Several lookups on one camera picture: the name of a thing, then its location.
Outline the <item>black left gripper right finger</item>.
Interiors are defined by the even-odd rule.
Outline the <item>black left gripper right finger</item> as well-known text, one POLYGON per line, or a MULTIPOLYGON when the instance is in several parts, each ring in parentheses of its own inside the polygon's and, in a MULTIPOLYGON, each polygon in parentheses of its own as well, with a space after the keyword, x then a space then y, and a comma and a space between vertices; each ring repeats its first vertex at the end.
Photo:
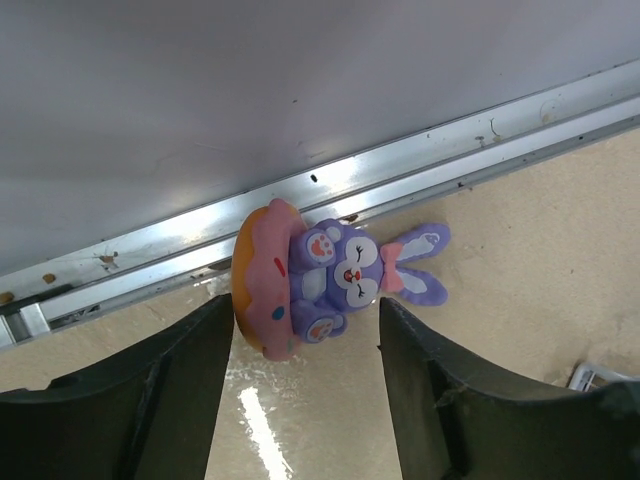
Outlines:
POLYGON ((390 298, 379 328, 403 478, 638 478, 638 382, 579 393, 524 377, 390 298))

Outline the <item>bunny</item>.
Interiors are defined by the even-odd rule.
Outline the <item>bunny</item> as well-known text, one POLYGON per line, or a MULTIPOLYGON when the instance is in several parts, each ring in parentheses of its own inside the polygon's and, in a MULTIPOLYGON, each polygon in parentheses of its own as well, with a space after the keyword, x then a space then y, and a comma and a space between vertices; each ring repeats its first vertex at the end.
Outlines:
POLYGON ((294 206, 274 199, 242 224, 231 260, 236 323, 264 358, 287 361, 301 344, 342 335, 350 314, 381 292, 439 306, 448 292, 408 263, 438 255, 448 226, 421 224, 380 245, 365 230, 326 219, 308 226, 294 206))

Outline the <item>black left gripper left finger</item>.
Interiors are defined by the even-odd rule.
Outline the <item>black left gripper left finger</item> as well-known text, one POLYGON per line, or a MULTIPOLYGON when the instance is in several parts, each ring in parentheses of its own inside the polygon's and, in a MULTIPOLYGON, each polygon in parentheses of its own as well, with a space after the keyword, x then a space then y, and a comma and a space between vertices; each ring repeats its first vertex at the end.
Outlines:
POLYGON ((218 296, 44 390, 2 393, 2 478, 204 478, 233 328, 218 296))

